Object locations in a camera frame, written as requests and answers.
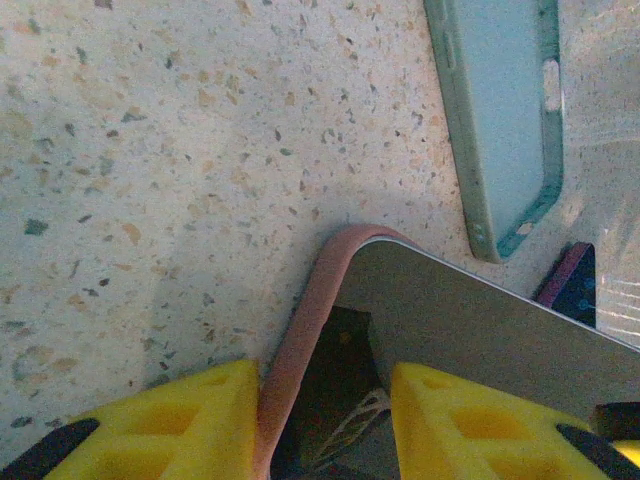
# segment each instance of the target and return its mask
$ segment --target black object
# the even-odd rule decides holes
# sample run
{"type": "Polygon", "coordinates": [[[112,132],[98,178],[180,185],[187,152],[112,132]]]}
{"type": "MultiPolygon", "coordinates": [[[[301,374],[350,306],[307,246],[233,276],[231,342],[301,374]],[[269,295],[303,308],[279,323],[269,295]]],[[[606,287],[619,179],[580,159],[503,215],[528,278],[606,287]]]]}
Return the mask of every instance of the black object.
{"type": "Polygon", "coordinates": [[[46,437],[11,462],[0,480],[39,480],[60,464],[78,445],[84,442],[100,422],[85,418],[56,428],[46,437]]]}
{"type": "Polygon", "coordinates": [[[378,477],[358,472],[342,465],[331,465],[325,470],[316,473],[316,480],[379,480],[378,477]]]}
{"type": "Polygon", "coordinates": [[[611,480],[640,480],[640,468],[604,438],[573,425],[556,425],[562,436],[611,480]]]}
{"type": "Polygon", "coordinates": [[[640,402],[597,405],[595,430],[608,440],[640,440],[640,402]]]}
{"type": "Polygon", "coordinates": [[[536,301],[596,328],[596,250],[578,242],[567,250],[543,283],[536,301]]]}
{"type": "MultiPolygon", "coordinates": [[[[271,461],[274,480],[317,472],[352,446],[340,439],[353,437],[358,425],[336,435],[340,424],[369,393],[382,388],[369,345],[370,322],[367,312],[331,309],[271,461]],[[330,439],[336,446],[327,451],[325,442],[330,439]]],[[[382,413],[371,411],[370,418],[358,415],[354,420],[373,422],[382,413]]]]}

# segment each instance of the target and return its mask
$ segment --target speckled floor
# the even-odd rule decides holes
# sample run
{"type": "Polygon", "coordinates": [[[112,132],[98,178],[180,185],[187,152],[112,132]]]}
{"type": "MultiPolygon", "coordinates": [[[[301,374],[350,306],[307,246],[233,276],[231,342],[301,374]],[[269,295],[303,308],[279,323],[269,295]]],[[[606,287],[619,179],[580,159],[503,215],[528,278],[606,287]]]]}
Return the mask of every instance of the speckled floor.
{"type": "Polygon", "coordinates": [[[640,281],[640,7],[568,3],[565,189],[497,266],[469,251],[419,0],[4,2],[0,464],[149,385],[266,365],[349,223],[524,295],[573,240],[640,281]]]}

